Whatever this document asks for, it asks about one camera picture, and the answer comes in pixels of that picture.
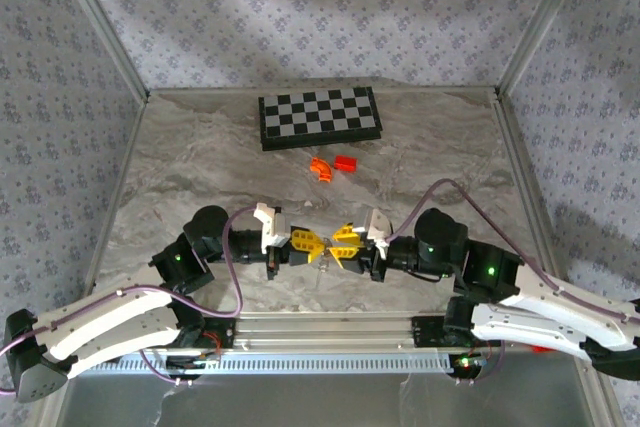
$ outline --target orange block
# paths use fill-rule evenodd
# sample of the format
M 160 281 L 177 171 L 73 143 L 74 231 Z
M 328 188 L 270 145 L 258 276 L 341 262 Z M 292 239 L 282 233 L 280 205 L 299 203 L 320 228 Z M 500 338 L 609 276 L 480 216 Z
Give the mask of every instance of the orange block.
M 331 182 L 332 173 L 331 166 L 322 159 L 314 157 L 311 159 L 311 172 L 318 174 L 318 179 L 323 182 Z

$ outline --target gray marble table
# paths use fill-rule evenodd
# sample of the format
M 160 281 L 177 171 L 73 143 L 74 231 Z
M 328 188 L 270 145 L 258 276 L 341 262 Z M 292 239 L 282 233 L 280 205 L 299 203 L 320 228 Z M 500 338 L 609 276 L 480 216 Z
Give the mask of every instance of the gray marble table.
M 280 205 L 295 225 L 330 236 L 376 206 L 394 225 L 406 218 L 436 180 L 459 181 L 528 252 L 534 244 L 514 185 L 494 112 L 484 95 L 437 91 L 376 92 L 382 139 L 353 144 L 262 152 L 258 95 L 265 93 L 175 92 L 152 95 L 134 145 L 98 284 L 145 266 L 172 242 L 204 205 L 228 212 L 261 201 Z M 321 183 L 311 158 L 358 159 L 356 173 L 336 172 Z M 470 236 L 504 246 L 457 192 L 443 187 L 433 202 L 469 226 Z M 247 215 L 237 228 L 259 228 Z M 224 265 L 212 266 L 216 281 L 196 299 L 229 309 L 235 298 Z M 284 266 L 266 281 L 263 265 L 237 267 L 245 312 L 442 311 L 451 282 L 419 282 L 390 272 L 384 284 L 342 271 L 320 276 L 314 266 Z

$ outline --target floral wallpaper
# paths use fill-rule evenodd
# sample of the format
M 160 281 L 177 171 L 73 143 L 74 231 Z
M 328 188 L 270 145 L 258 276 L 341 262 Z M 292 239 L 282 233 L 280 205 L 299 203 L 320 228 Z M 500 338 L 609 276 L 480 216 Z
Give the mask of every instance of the floral wallpaper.
M 512 94 L 571 280 L 640 297 L 640 0 L 566 0 Z M 613 381 L 628 425 L 640 385 Z
M 496 85 L 539 0 L 100 0 L 147 88 Z
M 138 105 L 75 0 L 0 8 L 4 319 L 80 295 Z M 28 408 L 0 398 L 0 425 L 24 425 Z

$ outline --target chessboard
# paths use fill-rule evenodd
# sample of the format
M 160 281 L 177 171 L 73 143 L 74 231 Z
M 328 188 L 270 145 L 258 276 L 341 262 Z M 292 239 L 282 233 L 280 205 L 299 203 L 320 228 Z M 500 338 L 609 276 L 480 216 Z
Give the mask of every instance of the chessboard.
M 379 139 L 371 87 L 320 90 L 258 99 L 262 150 Z

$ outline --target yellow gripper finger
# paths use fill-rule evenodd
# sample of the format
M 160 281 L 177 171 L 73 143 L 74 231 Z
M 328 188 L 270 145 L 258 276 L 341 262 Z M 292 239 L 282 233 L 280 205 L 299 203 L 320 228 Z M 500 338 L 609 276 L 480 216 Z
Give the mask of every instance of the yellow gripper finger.
M 344 224 L 340 227 L 340 229 L 333 234 L 333 240 L 358 247 L 363 246 L 360 241 L 360 234 L 353 231 L 353 224 Z
M 310 230 L 291 232 L 291 245 L 301 252 L 309 252 L 308 263 L 324 252 L 324 242 Z
M 329 247 L 329 252 L 336 259 L 341 269 L 344 269 L 341 259 L 353 259 L 360 250 L 360 247 Z

